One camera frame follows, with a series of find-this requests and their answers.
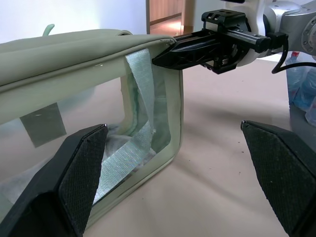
water bottle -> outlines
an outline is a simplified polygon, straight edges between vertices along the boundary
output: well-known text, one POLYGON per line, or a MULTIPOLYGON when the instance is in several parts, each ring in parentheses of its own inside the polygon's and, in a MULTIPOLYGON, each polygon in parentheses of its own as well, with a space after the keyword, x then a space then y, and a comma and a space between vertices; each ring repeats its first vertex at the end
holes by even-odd
POLYGON ((294 99, 296 107, 307 111, 316 96, 316 68, 310 68, 294 99))
POLYGON ((310 125, 316 127, 316 97, 305 114, 305 118, 310 125))
MULTIPOLYGON (((299 52, 292 52, 289 59, 286 60, 285 64, 297 63, 297 57, 299 52)), ((286 70, 287 77, 287 90, 288 90, 288 100, 289 104, 292 104, 298 89, 300 88, 301 81, 305 72, 305 67, 290 68, 286 70)))

bag handle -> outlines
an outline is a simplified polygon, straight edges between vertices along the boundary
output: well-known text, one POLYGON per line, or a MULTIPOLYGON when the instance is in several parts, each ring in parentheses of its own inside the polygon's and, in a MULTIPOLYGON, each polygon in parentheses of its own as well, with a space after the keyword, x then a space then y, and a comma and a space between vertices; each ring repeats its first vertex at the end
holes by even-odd
POLYGON ((148 49, 126 55, 139 93, 143 99, 148 121, 120 149, 102 162, 102 169, 94 202, 95 204, 119 184, 148 155, 154 134, 154 78, 148 49))

white wall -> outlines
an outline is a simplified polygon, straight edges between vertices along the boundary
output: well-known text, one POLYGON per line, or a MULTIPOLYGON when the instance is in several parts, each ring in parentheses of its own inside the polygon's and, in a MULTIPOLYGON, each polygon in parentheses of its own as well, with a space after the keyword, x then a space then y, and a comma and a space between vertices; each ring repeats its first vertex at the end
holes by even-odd
POLYGON ((145 0, 4 0, 0 7, 0 43, 98 28, 146 34, 145 0))
POLYGON ((194 31, 200 31, 203 28, 203 22, 201 21, 203 13, 222 8, 224 8, 224 2, 220 0, 196 0, 193 25, 194 31))

bag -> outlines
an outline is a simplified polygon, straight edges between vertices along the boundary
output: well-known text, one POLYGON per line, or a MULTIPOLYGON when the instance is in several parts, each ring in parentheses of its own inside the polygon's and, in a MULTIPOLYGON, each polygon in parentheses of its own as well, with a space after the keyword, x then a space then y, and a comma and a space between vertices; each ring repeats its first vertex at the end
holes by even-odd
POLYGON ((81 129, 109 131, 87 228, 172 161, 181 144, 182 72, 151 60, 174 42, 91 30, 0 44, 0 221, 81 129))

black cable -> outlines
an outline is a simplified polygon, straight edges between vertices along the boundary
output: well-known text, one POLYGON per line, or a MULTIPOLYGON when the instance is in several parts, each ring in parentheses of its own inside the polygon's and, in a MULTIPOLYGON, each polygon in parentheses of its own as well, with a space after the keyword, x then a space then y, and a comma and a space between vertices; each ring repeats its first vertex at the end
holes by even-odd
POLYGON ((284 67, 281 67, 282 64, 286 60, 287 54, 288 54, 288 40, 286 39, 286 41, 284 42, 284 45, 283 45, 282 56, 280 58, 280 61, 277 63, 276 67, 273 68, 272 74, 276 74, 276 73, 282 72, 282 71, 284 71, 286 69, 296 68, 296 67, 306 67, 306 66, 307 67, 316 67, 316 63, 310 63, 310 62, 293 63, 293 64, 290 64, 290 65, 286 65, 284 67))

